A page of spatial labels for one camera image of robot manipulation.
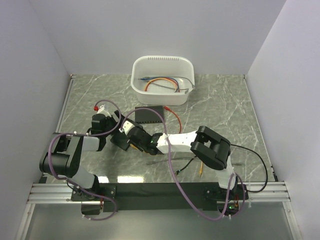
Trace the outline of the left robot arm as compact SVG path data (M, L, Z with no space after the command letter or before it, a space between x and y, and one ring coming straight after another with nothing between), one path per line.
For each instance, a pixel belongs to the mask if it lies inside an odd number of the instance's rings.
M89 129L89 133L98 136L60 136L58 132L53 133L51 137L56 140L50 150L43 152L39 161L40 171L52 174L48 157L51 153L51 163L55 174L59 178L69 179L73 184L82 188L83 196L89 201L97 200L101 194L98 177L80 166L81 156L83 152L102 151L108 136L115 138L121 135L119 127L118 120L106 110L102 110L92 116Z

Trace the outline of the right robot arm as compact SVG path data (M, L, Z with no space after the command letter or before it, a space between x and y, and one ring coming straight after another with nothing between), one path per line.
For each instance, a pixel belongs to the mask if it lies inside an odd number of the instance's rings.
M229 140L206 126L188 133L150 135L142 127L126 122L124 134L138 150L152 156L168 153L193 153L204 165L215 170L220 195L230 200L238 193L236 176L231 163Z

